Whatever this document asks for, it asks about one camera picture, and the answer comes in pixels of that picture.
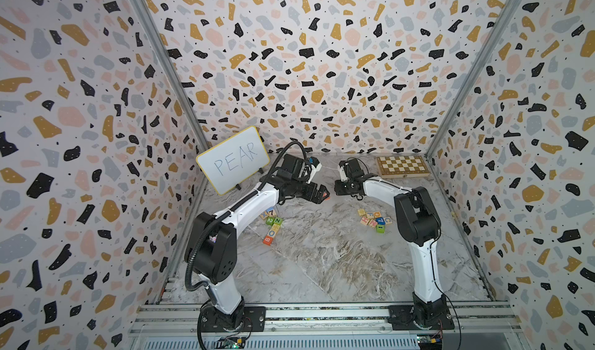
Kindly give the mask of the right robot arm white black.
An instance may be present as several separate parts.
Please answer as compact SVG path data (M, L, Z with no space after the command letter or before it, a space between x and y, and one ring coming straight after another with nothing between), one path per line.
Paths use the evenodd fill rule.
M431 328L449 314L448 299L438 273L437 241L442 235L439 214L424 187L401 187L365 173L356 158L339 162L338 196L372 197L394 206L395 222L412 255L415 285L411 321Z

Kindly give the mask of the wooden chessboard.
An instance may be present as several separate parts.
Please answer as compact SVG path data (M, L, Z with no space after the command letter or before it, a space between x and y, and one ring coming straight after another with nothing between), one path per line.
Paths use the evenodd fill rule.
M376 163L380 176L386 179L430 175L422 156L378 156Z

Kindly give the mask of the red block left pile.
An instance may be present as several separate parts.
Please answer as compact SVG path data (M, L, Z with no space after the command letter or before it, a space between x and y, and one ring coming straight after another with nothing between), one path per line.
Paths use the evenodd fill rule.
M273 241L274 241L274 238L272 238L272 237L270 237L270 236L266 236L266 237L263 239L263 243L264 243L265 245L268 245L268 246L270 246L270 245L272 244L272 242L273 242Z

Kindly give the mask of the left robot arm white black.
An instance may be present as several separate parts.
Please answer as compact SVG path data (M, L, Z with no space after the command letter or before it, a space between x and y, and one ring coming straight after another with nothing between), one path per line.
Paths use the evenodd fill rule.
M187 263L184 287L192 292L204 288L209 296L205 306L215 315L215 323L227 331L244 321L245 299L236 287L232 271L237 264L237 239L256 218L269 208L300 198L321 204L329 198L323 185L313 182L322 164L315 157L279 156L243 198L214 214L200 213L184 252Z

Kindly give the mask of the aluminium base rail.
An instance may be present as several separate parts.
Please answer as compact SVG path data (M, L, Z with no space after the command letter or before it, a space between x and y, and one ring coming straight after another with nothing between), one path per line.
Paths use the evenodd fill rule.
M432 327L409 303L251 304L225 329L199 304L146 305L132 349L528 349L509 304L456 302Z

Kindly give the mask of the whiteboard with PEAR text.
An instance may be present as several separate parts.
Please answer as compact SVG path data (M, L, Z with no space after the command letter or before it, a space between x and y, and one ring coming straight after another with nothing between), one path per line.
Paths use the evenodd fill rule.
M271 162L255 126L199 154L196 163L215 192L225 195Z

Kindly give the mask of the green N block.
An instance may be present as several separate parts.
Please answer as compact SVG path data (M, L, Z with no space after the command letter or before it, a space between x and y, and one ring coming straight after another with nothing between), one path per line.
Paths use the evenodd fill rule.
M274 225L278 225L278 226L282 226L283 224L283 219L282 218L278 218L278 217L268 217L266 219L266 224L269 226L274 226Z

